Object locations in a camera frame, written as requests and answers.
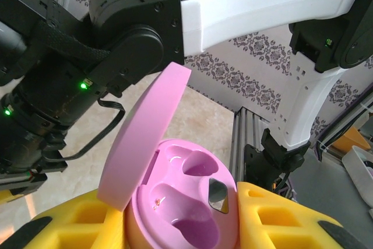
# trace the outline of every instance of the floor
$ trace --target floor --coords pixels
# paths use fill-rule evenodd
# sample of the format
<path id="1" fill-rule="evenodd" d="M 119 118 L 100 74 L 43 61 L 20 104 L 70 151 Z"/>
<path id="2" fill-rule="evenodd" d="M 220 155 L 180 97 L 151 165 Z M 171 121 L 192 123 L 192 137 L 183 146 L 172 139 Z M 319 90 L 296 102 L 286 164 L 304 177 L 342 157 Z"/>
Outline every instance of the floor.
<path id="1" fill-rule="evenodd" d="M 119 101 L 129 111 L 155 78 L 145 77 L 127 89 Z M 9 87 L 0 88 L 0 95 Z M 64 156 L 76 153 L 116 115 L 112 109 L 95 104 L 70 130 Z M 229 165 L 233 113 L 187 88 L 164 138 L 181 138 L 202 145 Z M 48 175 L 48 181 L 35 193 L 0 205 L 0 243 L 38 213 L 98 187 L 106 156 L 120 126 L 83 158 L 69 162 L 63 173 Z"/>

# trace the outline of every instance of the patterned wallpaper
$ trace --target patterned wallpaper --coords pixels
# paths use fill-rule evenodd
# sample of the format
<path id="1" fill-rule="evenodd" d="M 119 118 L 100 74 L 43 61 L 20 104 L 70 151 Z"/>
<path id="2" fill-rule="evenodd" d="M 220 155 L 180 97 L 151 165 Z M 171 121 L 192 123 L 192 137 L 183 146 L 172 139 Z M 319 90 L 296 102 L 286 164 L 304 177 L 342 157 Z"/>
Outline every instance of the patterned wallpaper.
<path id="1" fill-rule="evenodd" d="M 69 11 L 81 18 L 89 0 L 70 0 Z M 187 57 L 190 87 L 236 111 L 244 106 L 271 121 L 289 81 L 291 34 L 287 26 L 223 42 Z M 314 138 L 373 82 L 373 58 L 344 73 L 334 85 L 312 126 Z"/>

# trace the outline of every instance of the pink case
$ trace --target pink case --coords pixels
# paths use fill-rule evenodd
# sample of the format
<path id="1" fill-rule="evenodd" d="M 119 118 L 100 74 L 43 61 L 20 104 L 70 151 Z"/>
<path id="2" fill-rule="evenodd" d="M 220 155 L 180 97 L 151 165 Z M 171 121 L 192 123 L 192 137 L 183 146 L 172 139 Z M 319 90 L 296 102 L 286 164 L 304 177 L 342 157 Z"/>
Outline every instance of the pink case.
<path id="1" fill-rule="evenodd" d="M 234 248 L 238 237 L 235 182 L 203 147 L 161 141 L 190 70 L 171 63 L 148 87 L 120 129 L 104 166 L 97 197 L 126 210 L 131 249 Z M 208 202 L 209 180 L 228 189 L 227 214 Z"/>

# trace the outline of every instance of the pink lid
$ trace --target pink lid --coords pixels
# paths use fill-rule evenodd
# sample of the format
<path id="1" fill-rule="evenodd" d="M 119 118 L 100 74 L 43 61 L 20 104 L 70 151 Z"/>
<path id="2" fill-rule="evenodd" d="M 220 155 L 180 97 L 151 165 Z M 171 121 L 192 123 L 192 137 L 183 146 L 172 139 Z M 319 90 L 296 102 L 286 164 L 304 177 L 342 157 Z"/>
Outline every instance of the pink lid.
<path id="1" fill-rule="evenodd" d="M 191 70 L 174 62 L 129 112 L 111 147 L 97 197 L 123 211 L 139 186 L 175 113 Z"/>

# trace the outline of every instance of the pink container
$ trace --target pink container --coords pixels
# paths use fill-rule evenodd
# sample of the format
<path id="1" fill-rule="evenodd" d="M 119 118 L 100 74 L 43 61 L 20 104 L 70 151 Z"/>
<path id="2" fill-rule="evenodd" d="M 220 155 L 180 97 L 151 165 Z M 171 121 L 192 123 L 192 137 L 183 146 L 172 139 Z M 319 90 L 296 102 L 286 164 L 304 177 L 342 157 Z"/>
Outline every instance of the pink container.
<path id="1" fill-rule="evenodd" d="M 190 73 L 171 63 L 158 76 L 128 114 L 105 163 L 97 196 L 121 211 L 128 205 L 131 249 L 230 249 L 237 242 L 237 194 L 228 169 L 197 144 L 161 141 Z M 217 184 L 226 188 L 220 210 L 209 198 Z"/>

